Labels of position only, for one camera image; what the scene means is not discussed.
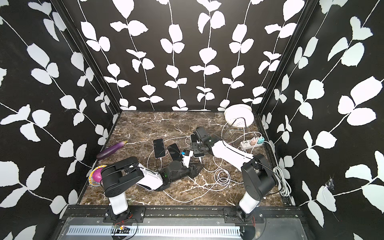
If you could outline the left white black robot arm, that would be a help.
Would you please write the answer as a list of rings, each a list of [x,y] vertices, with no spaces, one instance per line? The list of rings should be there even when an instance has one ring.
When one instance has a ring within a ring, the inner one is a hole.
[[[159,172],[154,172],[139,163],[137,157],[129,157],[101,170],[101,184],[109,199],[114,215],[128,210],[126,190],[139,185],[149,191],[161,192],[172,183],[189,177],[197,177],[205,167],[202,163],[190,163],[188,167],[180,161],[172,161]]]

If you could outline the phone with pink case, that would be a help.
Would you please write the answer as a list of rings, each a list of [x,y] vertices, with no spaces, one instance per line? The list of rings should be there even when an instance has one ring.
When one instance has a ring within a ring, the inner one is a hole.
[[[167,150],[173,161],[179,161],[179,162],[183,161],[183,155],[177,144],[171,144],[167,146]]]

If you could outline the phone with blue-grey case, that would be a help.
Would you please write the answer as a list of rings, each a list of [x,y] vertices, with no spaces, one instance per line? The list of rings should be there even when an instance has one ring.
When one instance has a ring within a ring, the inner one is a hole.
[[[153,140],[153,147],[156,159],[161,159],[166,156],[166,149],[162,138]]]

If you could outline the phone with mint case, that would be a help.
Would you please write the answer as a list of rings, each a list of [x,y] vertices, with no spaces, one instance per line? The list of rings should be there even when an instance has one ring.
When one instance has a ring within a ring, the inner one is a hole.
[[[199,149],[199,144],[197,142],[196,136],[192,134],[190,135],[190,137],[191,137],[191,149],[192,149],[194,158],[204,157],[205,153]]]

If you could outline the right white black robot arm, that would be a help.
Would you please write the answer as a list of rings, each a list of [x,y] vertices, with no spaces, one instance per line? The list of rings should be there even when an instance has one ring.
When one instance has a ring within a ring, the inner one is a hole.
[[[252,155],[242,152],[225,141],[211,136],[192,142],[192,151],[200,155],[209,153],[241,171],[246,192],[239,202],[239,211],[244,215],[251,214],[277,185],[277,177],[269,167],[267,158],[262,154]]]

